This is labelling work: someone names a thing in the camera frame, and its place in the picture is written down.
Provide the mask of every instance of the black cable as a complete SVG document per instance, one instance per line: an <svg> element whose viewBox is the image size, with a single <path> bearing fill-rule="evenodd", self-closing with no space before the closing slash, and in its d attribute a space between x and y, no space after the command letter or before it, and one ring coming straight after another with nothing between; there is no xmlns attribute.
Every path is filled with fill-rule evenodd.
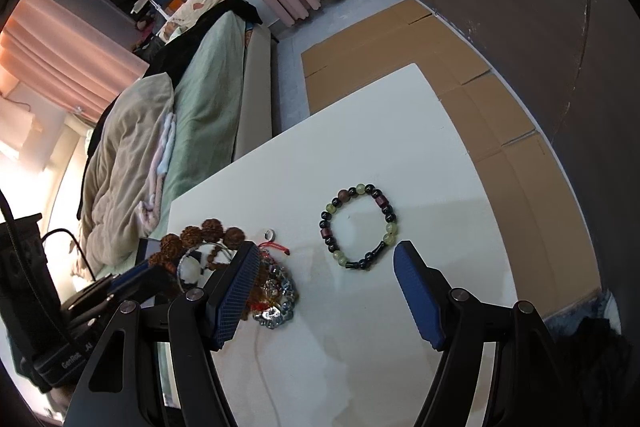
<svg viewBox="0 0 640 427"><path fill-rule="evenodd" d="M69 332L66 331L65 328L63 328L62 325L60 325L60 323L54 317L52 317L51 313L49 312L49 308L47 308L44 305L44 298L40 294L40 289L36 285L36 282L33 280L33 275L31 274L31 269L29 268L27 257L25 256L24 251L22 250L22 245L18 240L18 230L15 228L14 214L11 212L11 207L9 206L9 202L4 197L2 190L0 190L0 211L2 212L2 216L4 216L4 220L6 222L6 229L7 229L7 232L9 233L9 239L11 240L11 244L14 247L15 256L18 258L18 263L20 264L20 268L22 269L22 272L24 273L24 277L25 279L27 279L27 282L31 287L31 291L33 291L33 294L35 295L35 298L38 301L38 304L42 308L42 311L44 312L45 315L47 315L49 322L51 322L53 327L60 334L60 336L65 340L65 342L67 342L70 346L73 346L74 349L77 349L78 353L83 359L88 360L88 357L84 352L84 349L76 342L76 340L71 336L71 334L69 334Z"/></svg>
<svg viewBox="0 0 640 427"><path fill-rule="evenodd" d="M74 243L76 244L76 248L78 248L78 251L80 252L80 255L82 256L82 260L84 261L84 264L86 264L86 267L89 270L89 273L91 274L91 278L95 282L94 271L89 266L89 263L87 262L86 257L84 256L84 252L82 251L82 248L80 248L80 243L78 243L78 240L76 239L76 236L73 235L71 232L69 232L67 229L49 230L49 232L47 232L45 235L42 236L42 240L41 241L42 241L43 245L44 245L44 242L47 240L47 237L49 237L49 235L53 235L53 234L58 233L58 232L66 232L66 233L68 233L68 235L71 236L71 239L74 240Z"/></svg>

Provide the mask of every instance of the silver charm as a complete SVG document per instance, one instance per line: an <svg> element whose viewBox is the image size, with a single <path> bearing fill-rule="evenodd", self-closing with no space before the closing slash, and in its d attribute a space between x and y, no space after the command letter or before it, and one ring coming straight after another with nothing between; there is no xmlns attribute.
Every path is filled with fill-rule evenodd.
<svg viewBox="0 0 640 427"><path fill-rule="evenodd" d="M266 248L260 248L260 255L261 269L269 274L262 285L262 291L265 300L272 305L266 309L254 310L252 316L261 326L274 330L293 318L298 294L285 267L277 263Z"/></svg>

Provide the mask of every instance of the red string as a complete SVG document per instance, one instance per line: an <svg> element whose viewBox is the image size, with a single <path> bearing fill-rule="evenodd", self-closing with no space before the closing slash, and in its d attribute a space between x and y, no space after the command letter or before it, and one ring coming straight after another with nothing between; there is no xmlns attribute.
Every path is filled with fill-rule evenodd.
<svg viewBox="0 0 640 427"><path fill-rule="evenodd" d="M262 247L276 248L277 250L283 251L286 255L291 255L291 253L289 252L289 248L285 248L283 247L283 245L279 245L278 243L274 243L273 241L265 241L264 243L260 243L260 245L258 245L258 248Z"/></svg>

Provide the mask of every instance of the brown cardboard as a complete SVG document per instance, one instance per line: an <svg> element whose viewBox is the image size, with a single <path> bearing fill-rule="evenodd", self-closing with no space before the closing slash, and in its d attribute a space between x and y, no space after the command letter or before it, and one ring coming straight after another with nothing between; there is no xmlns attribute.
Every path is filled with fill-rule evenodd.
<svg viewBox="0 0 640 427"><path fill-rule="evenodd" d="M498 140L463 87L446 92L440 101L474 163L500 151Z"/></svg>
<svg viewBox="0 0 640 427"><path fill-rule="evenodd" d="M420 3L415 0L405 0L361 20L336 33L330 39L311 46L302 54L305 77L325 67L328 59L335 60L341 55L349 54L354 47L361 46L364 42L380 38L386 33L429 15L431 11Z"/></svg>
<svg viewBox="0 0 640 427"><path fill-rule="evenodd" d="M305 74L315 70L306 74L305 79L306 96L312 114L413 62L438 95L488 69L476 52L433 16L378 33L375 38L370 38L375 33L370 26L362 25L351 30L354 26L328 39L333 41L337 38L335 42L339 44L321 42L324 44L322 47L315 50L311 48L303 54ZM347 39L342 34L349 30ZM325 53L331 50L335 54Z"/></svg>
<svg viewBox="0 0 640 427"><path fill-rule="evenodd" d="M311 113L414 62L476 165L520 299L542 315L599 287L588 231L561 169L518 102L445 24L408 0L303 54Z"/></svg>
<svg viewBox="0 0 640 427"><path fill-rule="evenodd" d="M482 118L502 145L535 130L535 126L494 74L484 74L464 85Z"/></svg>
<svg viewBox="0 0 640 427"><path fill-rule="evenodd" d="M509 257L519 299L546 315L559 308L558 291L545 244L518 178L503 152L476 163Z"/></svg>
<svg viewBox="0 0 640 427"><path fill-rule="evenodd" d="M564 307L600 285L582 216L552 152L538 134L504 148L536 218Z"/></svg>

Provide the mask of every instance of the table surface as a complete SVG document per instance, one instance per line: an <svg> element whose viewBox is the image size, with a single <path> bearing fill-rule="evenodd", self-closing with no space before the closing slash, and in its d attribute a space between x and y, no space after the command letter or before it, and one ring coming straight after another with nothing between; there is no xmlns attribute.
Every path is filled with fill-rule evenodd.
<svg viewBox="0 0 640 427"><path fill-rule="evenodd" d="M319 234L341 188L373 183L409 239L450 285L512 306L516 292L489 201L455 127L411 64L276 136L174 201L169 232L216 217L258 241L264 229L300 293L291 322L253 319L214 354L238 425L413 426L440 354L418 334L392 267L392 248L369 271L338 266ZM359 259L385 228L370 198L332 220L341 250ZM493 346L468 425L481 425Z"/></svg>

